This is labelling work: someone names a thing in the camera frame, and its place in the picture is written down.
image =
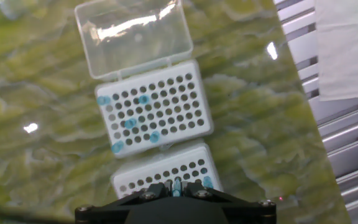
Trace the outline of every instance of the metal bolt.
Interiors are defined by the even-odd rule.
[[[93,208],[93,205],[81,205],[80,207],[78,207],[78,211],[80,212],[85,212],[90,210],[91,208]]]
[[[195,196],[198,197],[198,198],[206,198],[206,197],[211,196],[211,193],[209,193],[206,190],[199,190],[199,191],[196,192]]]
[[[153,192],[144,192],[142,194],[142,198],[144,198],[146,200],[152,200],[153,198],[155,198],[155,193],[153,193]]]

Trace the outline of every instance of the empty hole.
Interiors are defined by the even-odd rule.
[[[185,175],[183,175],[183,178],[184,178],[185,180],[190,179],[190,174],[185,174]]]
[[[129,100],[126,100],[126,101],[124,102],[124,105],[125,105],[126,107],[129,107],[129,106],[131,106],[131,102],[130,102]]]
[[[136,108],[136,113],[141,114],[143,112],[143,109],[139,106]]]
[[[125,137],[128,137],[130,135],[130,132],[128,130],[124,130],[122,133]]]
[[[145,119],[143,116],[140,116],[140,117],[139,117],[139,121],[140,121],[141,123],[143,123],[145,120],[146,120],[146,119]]]
[[[141,138],[141,137],[139,137],[139,136],[136,136],[136,137],[135,137],[135,142],[139,143],[139,142],[141,142],[141,141],[142,141],[142,138]]]
[[[196,112],[194,112],[194,114],[195,114],[196,116],[201,116],[201,111],[200,111],[200,110],[196,110]]]
[[[189,105],[188,103],[185,103],[185,104],[183,105],[183,109],[185,109],[185,110],[190,110],[190,105]]]
[[[189,128],[194,128],[196,126],[196,124],[192,121],[189,122]]]
[[[114,133],[114,137],[115,137],[116,139],[119,139],[119,138],[121,138],[121,134],[120,134],[120,133]]]
[[[110,115],[109,115],[109,120],[110,120],[110,121],[115,121],[115,120],[116,120],[116,115],[110,114]]]
[[[177,127],[175,126],[172,126],[170,129],[169,129],[172,133],[175,133],[178,131]]]
[[[112,106],[111,106],[111,105],[107,105],[107,106],[106,106],[106,111],[107,111],[107,112],[112,112]]]
[[[186,118],[187,118],[187,119],[191,119],[191,118],[193,118],[192,113],[187,113],[187,114],[186,114]]]
[[[166,97],[168,95],[167,91],[165,91],[165,90],[162,90],[160,92],[160,94],[161,94],[162,97]]]
[[[194,89],[194,83],[189,83],[189,84],[187,84],[187,87],[189,88],[189,89]]]
[[[204,125],[204,120],[203,120],[203,119],[199,119],[199,120],[197,121],[197,124],[198,124],[199,126]]]
[[[174,122],[175,122],[175,119],[173,119],[173,118],[168,118],[168,123],[173,124]]]
[[[147,111],[152,110],[152,106],[151,106],[151,105],[146,105],[146,106],[144,106],[144,108],[145,108]]]
[[[176,106],[176,107],[174,108],[174,110],[175,110],[176,113],[179,113],[179,112],[181,111],[180,106]]]
[[[161,121],[158,122],[158,124],[159,124],[161,127],[164,127],[166,123],[165,123],[164,120],[161,120]]]
[[[180,85],[180,86],[178,87],[178,89],[179,89],[179,91],[183,92],[183,91],[186,90],[186,87],[185,87],[184,85]]]
[[[178,120],[178,121],[183,121],[183,116],[182,116],[182,115],[178,115],[178,116],[177,116],[177,120]]]
[[[148,115],[147,115],[147,119],[149,119],[149,120],[154,119],[154,115],[153,115],[153,114],[148,114]]]
[[[174,95],[176,92],[177,92],[177,90],[174,87],[169,89],[169,93],[171,93],[172,95]]]
[[[193,76],[192,76],[190,73],[187,73],[187,74],[185,75],[185,78],[186,78],[187,80],[191,80],[191,78],[193,78]]]
[[[147,128],[146,125],[142,125],[142,126],[140,127],[140,129],[141,129],[142,131],[147,131],[147,130],[148,130],[148,128]]]
[[[160,107],[161,107],[161,103],[160,103],[160,102],[155,102],[155,103],[154,103],[154,108],[160,109]]]
[[[168,81],[167,81],[167,83],[169,84],[169,85],[173,85],[173,79],[168,79]]]
[[[116,123],[112,124],[111,129],[117,130],[118,129],[118,124],[116,124]]]
[[[179,99],[177,97],[172,98],[172,103],[178,103]]]
[[[156,112],[156,115],[157,115],[159,118],[161,118],[161,117],[164,115],[164,113],[163,113],[162,111],[157,111],[157,112]]]
[[[178,76],[178,77],[177,77],[177,82],[180,82],[180,83],[181,83],[182,81],[183,81],[183,77]]]
[[[179,125],[179,129],[182,131],[186,130],[186,125],[184,125],[184,124]]]
[[[125,117],[125,114],[123,112],[120,112],[120,113],[118,113],[118,117],[122,119]]]
[[[157,124],[156,124],[156,123],[154,123],[154,122],[153,122],[153,123],[151,123],[151,124],[150,124],[150,128],[152,128],[152,129],[156,129],[156,128],[157,128]]]
[[[162,101],[162,104],[163,104],[164,106],[169,106],[169,100],[163,100],[163,101]]]
[[[162,88],[162,87],[165,86],[165,83],[164,83],[163,81],[159,81],[159,82],[158,82],[158,86],[159,86],[160,88]]]
[[[188,99],[188,97],[187,97],[186,94],[183,94],[183,95],[180,97],[180,99],[181,99],[182,101],[186,101],[186,100]]]
[[[195,99],[197,97],[197,93],[196,92],[191,92],[190,93],[190,97],[192,97],[193,99]]]
[[[198,103],[198,101],[194,101],[194,102],[193,102],[193,106],[194,106],[195,108],[197,108],[199,105],[200,105],[200,104]]]
[[[153,94],[152,94],[152,98],[156,100],[156,99],[158,98],[158,94],[153,93]]]

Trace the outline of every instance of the white cloth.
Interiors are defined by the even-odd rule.
[[[316,0],[322,100],[358,98],[358,0]]]

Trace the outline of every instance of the open hinged lid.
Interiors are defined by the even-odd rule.
[[[99,0],[75,8],[90,75],[110,80],[191,57],[181,0]]]

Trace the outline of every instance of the screw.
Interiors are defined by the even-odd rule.
[[[271,202],[270,200],[263,200],[261,202],[259,202],[261,206],[263,207],[268,207],[268,206],[272,206],[275,205],[274,202]]]
[[[155,193],[153,193],[153,192],[144,192],[142,194],[142,198],[144,198],[146,200],[152,200],[153,198],[155,198]]]
[[[211,193],[209,193],[206,190],[199,190],[196,192],[195,196],[198,198],[207,198],[207,197],[211,196]]]
[[[91,208],[93,208],[93,205],[81,205],[80,207],[78,207],[78,211],[80,212],[85,212],[90,210]]]

